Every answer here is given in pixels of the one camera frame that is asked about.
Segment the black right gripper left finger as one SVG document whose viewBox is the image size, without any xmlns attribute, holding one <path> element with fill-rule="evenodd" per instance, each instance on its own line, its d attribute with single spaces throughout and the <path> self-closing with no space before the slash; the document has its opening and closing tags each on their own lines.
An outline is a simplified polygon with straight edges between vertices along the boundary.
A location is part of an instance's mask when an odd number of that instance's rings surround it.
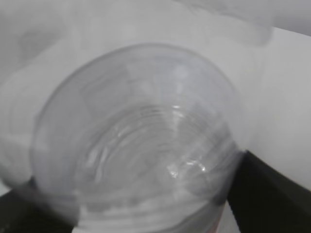
<svg viewBox="0 0 311 233">
<path fill-rule="evenodd" d="M 30 184 L 14 187 L 0 196 L 2 233 L 71 233 L 76 222 L 60 216 Z"/>
</svg>

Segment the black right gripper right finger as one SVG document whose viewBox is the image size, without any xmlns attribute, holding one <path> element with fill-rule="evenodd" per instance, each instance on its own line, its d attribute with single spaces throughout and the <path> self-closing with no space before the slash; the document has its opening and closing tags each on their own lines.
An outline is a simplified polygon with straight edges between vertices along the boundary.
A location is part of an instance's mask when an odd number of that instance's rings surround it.
<svg viewBox="0 0 311 233">
<path fill-rule="evenodd" d="M 228 202 L 242 233 L 311 231 L 311 192 L 249 151 L 238 167 Z"/>
</svg>

